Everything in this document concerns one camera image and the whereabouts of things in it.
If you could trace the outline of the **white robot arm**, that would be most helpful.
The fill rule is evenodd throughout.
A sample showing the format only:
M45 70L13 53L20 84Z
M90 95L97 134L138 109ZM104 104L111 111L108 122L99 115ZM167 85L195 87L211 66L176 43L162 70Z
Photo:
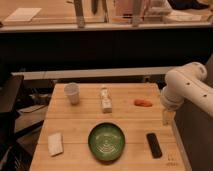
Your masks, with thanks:
M165 75L166 86L160 92L164 106L163 124L170 125L175 112L187 99L213 118L213 88L204 83L206 67L199 62L191 62L169 70Z

